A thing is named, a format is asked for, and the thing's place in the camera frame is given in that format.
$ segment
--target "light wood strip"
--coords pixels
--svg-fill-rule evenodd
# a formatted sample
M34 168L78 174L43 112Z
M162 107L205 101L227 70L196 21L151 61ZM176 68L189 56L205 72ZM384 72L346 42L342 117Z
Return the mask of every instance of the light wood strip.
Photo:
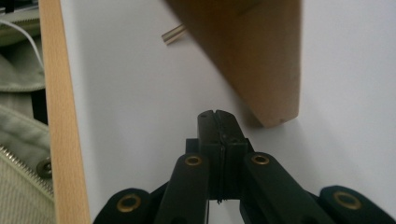
M91 223L60 0L40 0L57 223Z

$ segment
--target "metal pin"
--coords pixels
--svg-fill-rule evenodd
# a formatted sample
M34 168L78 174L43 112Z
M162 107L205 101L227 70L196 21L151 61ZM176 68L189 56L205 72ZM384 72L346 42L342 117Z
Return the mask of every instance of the metal pin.
M186 27L183 24L181 24L177 28L168 31L164 35L162 35L163 42L165 42L166 45L169 45L175 42L181 36L183 36L186 33L186 31L187 31Z

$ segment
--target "zipper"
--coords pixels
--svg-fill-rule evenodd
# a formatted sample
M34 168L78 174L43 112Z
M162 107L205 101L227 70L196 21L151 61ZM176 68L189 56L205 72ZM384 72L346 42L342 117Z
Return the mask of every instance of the zipper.
M53 187L3 145L0 145L0 157L53 201Z
M24 20L20 20L20 21L11 21L11 22L16 24L16 25L18 25L18 26L23 27L25 25L30 25L30 24L34 24L34 23L40 22L40 18L30 18L30 19L24 19ZM13 28L11 28L9 26L5 26L5 25L1 25L0 28L2 28L3 30L13 29Z

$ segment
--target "green fabric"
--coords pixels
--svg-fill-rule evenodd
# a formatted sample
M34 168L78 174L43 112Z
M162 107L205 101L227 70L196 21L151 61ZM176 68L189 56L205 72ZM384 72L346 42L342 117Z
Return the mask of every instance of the green fabric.
M0 223L55 223L53 200L0 155Z
M34 117L30 92L0 92L0 105L18 111L30 119Z
M41 50L40 36L34 41ZM28 40L0 49L0 80L2 92L28 92L45 88L44 71Z
M10 21L19 25L30 36L40 35L40 19L38 9L8 13L0 16L2 21ZM0 47L9 46L26 39L19 31L0 24Z
M49 128L0 105L0 144L35 170L50 156Z

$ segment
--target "wooden board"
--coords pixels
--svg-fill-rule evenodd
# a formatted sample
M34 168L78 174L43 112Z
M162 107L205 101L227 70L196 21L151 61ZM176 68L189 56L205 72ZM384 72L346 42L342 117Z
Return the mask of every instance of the wooden board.
M265 127L297 117L299 0L166 0Z
M39 5L56 223L91 223L61 4L41 0Z

